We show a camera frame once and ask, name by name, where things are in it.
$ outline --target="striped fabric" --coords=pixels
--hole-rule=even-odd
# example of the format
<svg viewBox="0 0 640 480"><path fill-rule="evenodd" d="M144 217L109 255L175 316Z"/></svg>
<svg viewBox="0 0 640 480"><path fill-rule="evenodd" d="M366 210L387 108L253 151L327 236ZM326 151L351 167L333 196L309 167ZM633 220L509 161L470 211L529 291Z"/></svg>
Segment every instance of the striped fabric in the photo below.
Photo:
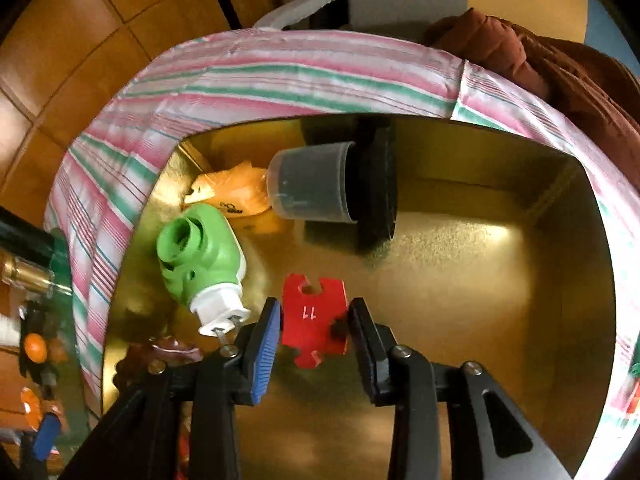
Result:
<svg viewBox="0 0 640 480"><path fill-rule="evenodd" d="M379 36L253 29L181 44L137 74L74 141L51 190L46 226L67 236L81 364L92 389L100 390L110 299L124 252L176 144L225 124L327 112L483 124L581 161L609 239L618 309L610 399L578 474L603 478L635 429L622 428L625 415L610 402L640 330L635 190L580 130L533 95L445 52Z"/></svg>

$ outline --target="plastic cup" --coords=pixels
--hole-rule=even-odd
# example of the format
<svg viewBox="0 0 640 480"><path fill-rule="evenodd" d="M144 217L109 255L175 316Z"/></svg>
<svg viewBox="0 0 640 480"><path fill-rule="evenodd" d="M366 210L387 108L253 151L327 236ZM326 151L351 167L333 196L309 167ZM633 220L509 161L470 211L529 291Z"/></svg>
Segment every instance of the plastic cup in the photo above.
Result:
<svg viewBox="0 0 640 480"><path fill-rule="evenodd" d="M282 218L354 223L347 208L347 152L354 142L282 150L267 170L271 206Z"/></svg>

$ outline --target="red puzzle piece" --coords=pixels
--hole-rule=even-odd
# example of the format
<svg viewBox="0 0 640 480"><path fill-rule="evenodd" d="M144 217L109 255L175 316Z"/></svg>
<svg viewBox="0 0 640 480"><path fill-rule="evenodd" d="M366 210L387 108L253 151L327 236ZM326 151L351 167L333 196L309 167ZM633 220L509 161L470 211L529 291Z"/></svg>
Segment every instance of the red puzzle piece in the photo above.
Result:
<svg viewBox="0 0 640 480"><path fill-rule="evenodd" d="M309 285L306 276L290 274L284 281L282 312L284 328L282 344L297 348L300 355L295 362L300 368L315 368L321 362L321 353L344 355L347 350L345 335L332 335L332 325L347 315L347 296L342 280L320 278L320 294L305 294Z"/></svg>

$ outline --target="orange plastic bag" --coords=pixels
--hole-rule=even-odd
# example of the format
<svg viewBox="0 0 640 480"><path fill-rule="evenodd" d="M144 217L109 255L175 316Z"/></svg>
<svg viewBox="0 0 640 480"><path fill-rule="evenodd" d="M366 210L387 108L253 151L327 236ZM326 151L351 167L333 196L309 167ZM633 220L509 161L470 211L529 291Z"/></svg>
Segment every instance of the orange plastic bag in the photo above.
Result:
<svg viewBox="0 0 640 480"><path fill-rule="evenodd" d="M184 197L184 206L204 202L228 218L260 214L271 206L266 173L246 160L230 170L201 174Z"/></svg>

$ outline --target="brown cloth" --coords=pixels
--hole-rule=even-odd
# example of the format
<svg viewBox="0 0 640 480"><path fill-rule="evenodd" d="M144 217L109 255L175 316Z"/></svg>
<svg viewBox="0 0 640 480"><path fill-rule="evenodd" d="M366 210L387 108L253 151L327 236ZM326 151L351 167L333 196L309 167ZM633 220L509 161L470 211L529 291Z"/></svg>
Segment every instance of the brown cloth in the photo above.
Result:
<svg viewBox="0 0 640 480"><path fill-rule="evenodd" d="M468 59L566 115L640 192L640 85L622 63L469 9L429 27L424 43Z"/></svg>

